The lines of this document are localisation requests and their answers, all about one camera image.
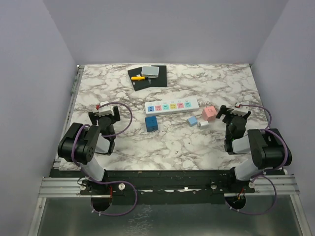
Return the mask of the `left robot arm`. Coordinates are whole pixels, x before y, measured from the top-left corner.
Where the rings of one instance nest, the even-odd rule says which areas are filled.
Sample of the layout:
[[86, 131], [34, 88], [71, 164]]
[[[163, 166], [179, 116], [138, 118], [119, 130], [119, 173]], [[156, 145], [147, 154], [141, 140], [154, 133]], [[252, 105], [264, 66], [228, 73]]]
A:
[[103, 194], [108, 190], [108, 174], [95, 154], [111, 155], [115, 147], [114, 124], [120, 121], [117, 106], [105, 106], [105, 111], [89, 112], [91, 126], [73, 123], [58, 145], [58, 156], [74, 163], [92, 179], [92, 189]]

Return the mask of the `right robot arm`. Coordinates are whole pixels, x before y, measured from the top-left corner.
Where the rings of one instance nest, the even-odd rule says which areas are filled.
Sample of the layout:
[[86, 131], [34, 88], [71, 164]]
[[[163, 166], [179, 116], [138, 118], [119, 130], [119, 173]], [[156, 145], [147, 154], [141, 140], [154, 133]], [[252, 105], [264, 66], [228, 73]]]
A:
[[[246, 129], [247, 119], [251, 115], [249, 107], [260, 108], [268, 114], [268, 123], [264, 129]], [[244, 181], [253, 181], [266, 171], [275, 171], [292, 162], [292, 154], [278, 129], [271, 129], [272, 115], [263, 106], [237, 103], [233, 108], [221, 105], [216, 118], [224, 116], [224, 149], [230, 155], [247, 154], [251, 157], [244, 163], [230, 169], [226, 187], [238, 192]]]

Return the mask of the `pink cube socket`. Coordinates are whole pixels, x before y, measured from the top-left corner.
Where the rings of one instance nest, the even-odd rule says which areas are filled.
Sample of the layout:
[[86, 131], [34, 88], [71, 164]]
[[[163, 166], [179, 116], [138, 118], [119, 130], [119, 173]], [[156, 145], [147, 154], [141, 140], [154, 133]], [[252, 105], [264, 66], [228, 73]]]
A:
[[216, 119], [217, 111], [214, 106], [205, 107], [201, 113], [204, 120], [210, 122]]

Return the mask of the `white multicolour power strip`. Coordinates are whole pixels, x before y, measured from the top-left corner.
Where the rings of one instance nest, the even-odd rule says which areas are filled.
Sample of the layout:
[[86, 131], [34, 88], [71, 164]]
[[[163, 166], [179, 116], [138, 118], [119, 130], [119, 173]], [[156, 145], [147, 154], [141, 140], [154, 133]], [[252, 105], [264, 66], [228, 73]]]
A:
[[147, 116], [170, 115], [198, 110], [199, 104], [195, 97], [145, 103], [145, 113]]

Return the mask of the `dark blue cube socket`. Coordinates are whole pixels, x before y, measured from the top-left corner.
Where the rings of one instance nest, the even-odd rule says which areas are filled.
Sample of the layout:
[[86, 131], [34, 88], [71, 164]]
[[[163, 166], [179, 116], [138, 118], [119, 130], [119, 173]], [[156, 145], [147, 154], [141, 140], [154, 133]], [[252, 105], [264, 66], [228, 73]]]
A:
[[158, 130], [158, 122], [156, 116], [145, 117], [145, 125], [147, 132], [154, 132]]

